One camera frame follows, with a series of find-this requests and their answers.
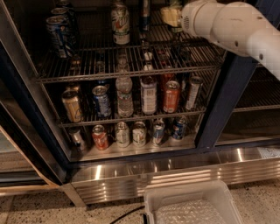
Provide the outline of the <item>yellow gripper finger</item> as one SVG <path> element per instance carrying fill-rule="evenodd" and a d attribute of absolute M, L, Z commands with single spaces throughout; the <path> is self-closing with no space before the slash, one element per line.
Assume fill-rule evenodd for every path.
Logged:
<path fill-rule="evenodd" d="M 164 23 L 172 27 L 179 27 L 181 11 L 182 11 L 181 5 L 163 7 L 160 9 L 161 18 Z"/>

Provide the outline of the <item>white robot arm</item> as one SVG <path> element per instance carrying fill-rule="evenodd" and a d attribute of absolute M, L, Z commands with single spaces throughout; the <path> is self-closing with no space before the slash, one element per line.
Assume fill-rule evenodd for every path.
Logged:
<path fill-rule="evenodd" d="M 280 31 L 254 6 L 193 0 L 160 9 L 164 23 L 242 57 L 251 57 L 280 80 Z"/>

